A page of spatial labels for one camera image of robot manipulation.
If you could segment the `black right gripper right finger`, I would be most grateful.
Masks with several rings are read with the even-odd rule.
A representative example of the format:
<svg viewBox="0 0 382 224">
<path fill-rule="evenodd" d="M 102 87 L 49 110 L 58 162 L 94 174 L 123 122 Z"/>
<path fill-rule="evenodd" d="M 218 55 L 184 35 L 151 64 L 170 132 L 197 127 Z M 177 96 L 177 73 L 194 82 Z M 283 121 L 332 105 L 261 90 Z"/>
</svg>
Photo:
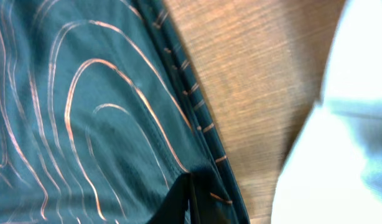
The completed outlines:
<svg viewBox="0 0 382 224">
<path fill-rule="evenodd" d="M 191 223 L 197 224 L 229 224 L 230 219 L 225 215 L 218 200 L 212 195 L 208 178 L 190 175 L 190 217 Z"/>
</svg>

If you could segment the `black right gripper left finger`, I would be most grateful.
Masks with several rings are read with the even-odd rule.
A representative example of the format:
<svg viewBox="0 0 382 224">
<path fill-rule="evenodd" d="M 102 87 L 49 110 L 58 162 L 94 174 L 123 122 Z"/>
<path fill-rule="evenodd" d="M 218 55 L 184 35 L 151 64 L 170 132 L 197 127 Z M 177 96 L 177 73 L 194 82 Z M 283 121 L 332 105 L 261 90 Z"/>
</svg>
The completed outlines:
<svg viewBox="0 0 382 224">
<path fill-rule="evenodd" d="M 182 174 L 175 180 L 159 209 L 147 224 L 184 224 L 189 200 L 190 175 Z"/>
</svg>

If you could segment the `black orange-patterned cycling jersey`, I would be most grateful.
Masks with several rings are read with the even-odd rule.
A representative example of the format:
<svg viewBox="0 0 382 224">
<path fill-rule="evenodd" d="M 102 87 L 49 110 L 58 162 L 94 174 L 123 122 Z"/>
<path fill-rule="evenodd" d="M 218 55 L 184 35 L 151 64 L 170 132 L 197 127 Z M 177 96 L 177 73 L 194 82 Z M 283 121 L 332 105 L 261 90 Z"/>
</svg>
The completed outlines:
<svg viewBox="0 0 382 224">
<path fill-rule="evenodd" d="M 162 1 L 0 0 L 0 223 L 148 223 L 182 174 L 248 223 Z"/>
</svg>

